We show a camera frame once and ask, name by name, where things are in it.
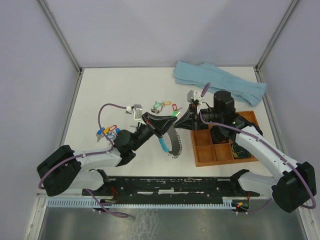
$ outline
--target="metal plate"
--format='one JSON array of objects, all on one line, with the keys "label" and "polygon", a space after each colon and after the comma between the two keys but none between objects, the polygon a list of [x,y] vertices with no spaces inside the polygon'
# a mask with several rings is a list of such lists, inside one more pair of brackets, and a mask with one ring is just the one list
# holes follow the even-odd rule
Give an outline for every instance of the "metal plate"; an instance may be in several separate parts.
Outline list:
[{"label": "metal plate", "polygon": [[[251,200],[252,209],[266,201]],[[117,218],[89,208],[47,207],[39,240],[306,240],[300,216],[275,203],[266,210],[235,215],[215,209],[136,209]]]}]

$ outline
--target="metal frame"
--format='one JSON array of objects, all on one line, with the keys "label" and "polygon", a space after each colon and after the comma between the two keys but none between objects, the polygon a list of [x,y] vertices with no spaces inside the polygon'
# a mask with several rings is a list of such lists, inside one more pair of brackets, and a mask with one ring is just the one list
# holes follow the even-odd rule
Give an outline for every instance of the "metal frame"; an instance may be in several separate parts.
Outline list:
[{"label": "metal frame", "polygon": [[46,0],[36,0],[36,2],[39,4],[41,10],[44,13],[44,16],[47,18],[49,24],[52,27],[52,30],[54,31],[56,37],[58,38],[59,42],[61,43],[63,49],[65,50],[66,54],[69,56],[74,68],[78,73],[81,72],[81,67],[74,56],[74,54],[71,51],[71,48],[69,47],[67,40],[65,39],[64,35],[62,34],[57,21],[52,13],[52,11],[49,9],[49,5],[46,2]]},{"label": "metal frame", "polygon": [[294,11],[297,9],[298,4],[300,3],[300,0],[292,0],[290,3],[290,6],[286,10],[283,18],[281,19],[279,25],[277,26],[275,32],[273,33],[270,41],[268,42],[266,48],[264,49],[262,56],[260,57],[258,63],[256,64],[256,69],[260,71],[260,69],[263,67],[265,64],[269,54],[271,53],[272,49],[274,48],[277,40],[279,39],[281,33],[284,31],[288,21],[292,17]]},{"label": "metal frame", "polygon": [[81,84],[81,80],[82,80],[83,74],[84,74],[84,70],[82,70],[81,73],[78,74],[78,77],[77,77],[77,80],[76,80],[76,83],[75,83],[75,86],[74,86],[74,91],[73,91],[73,94],[72,94],[72,99],[71,99],[71,102],[70,102],[70,105],[69,105],[69,110],[68,110],[68,113],[66,115],[63,131],[62,131],[62,134],[61,134],[61,139],[58,142],[56,148],[59,148],[65,142],[67,131],[68,131],[68,127],[69,127],[71,116],[72,116],[72,112],[74,110],[74,107],[75,107],[75,104],[76,104],[76,99],[77,99],[78,92],[79,92],[79,89],[80,89],[80,84]]}]

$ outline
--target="white wall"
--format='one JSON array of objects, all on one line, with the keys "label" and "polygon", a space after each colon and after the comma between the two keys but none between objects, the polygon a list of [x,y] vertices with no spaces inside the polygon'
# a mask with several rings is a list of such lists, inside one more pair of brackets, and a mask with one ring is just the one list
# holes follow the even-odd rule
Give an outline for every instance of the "white wall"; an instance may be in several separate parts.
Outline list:
[{"label": "white wall", "polygon": [[0,32],[0,239],[19,240],[77,73],[35,0],[2,1]]},{"label": "white wall", "polygon": [[[302,0],[263,68],[291,157],[308,161],[320,190],[320,1]],[[320,220],[320,193],[315,210]]]},{"label": "white wall", "polygon": [[82,67],[256,65],[291,0],[47,0]]}]

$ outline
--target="wooden compartment box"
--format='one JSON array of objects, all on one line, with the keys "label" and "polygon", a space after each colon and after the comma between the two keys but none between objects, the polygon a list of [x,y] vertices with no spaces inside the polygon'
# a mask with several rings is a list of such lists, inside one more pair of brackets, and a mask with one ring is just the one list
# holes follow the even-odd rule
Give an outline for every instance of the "wooden compartment box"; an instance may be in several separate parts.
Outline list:
[{"label": "wooden compartment box", "polygon": [[[238,114],[258,125],[254,111],[240,111]],[[257,161],[253,155],[250,158],[235,159],[231,150],[231,144],[233,143],[231,140],[229,140],[229,143],[213,144],[210,134],[212,126],[209,125],[209,129],[206,130],[191,131],[193,153],[197,167]]]}]

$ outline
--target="blue cloth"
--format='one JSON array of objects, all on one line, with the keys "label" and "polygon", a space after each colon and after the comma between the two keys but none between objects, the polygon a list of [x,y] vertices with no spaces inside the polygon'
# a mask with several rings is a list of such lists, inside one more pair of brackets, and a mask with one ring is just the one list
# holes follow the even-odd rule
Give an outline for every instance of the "blue cloth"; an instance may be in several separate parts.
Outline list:
[{"label": "blue cloth", "polygon": [[235,100],[253,107],[261,101],[267,88],[266,83],[246,81],[207,62],[194,66],[179,61],[173,76],[177,84],[195,85],[201,89],[210,83],[210,93],[226,90]]}]

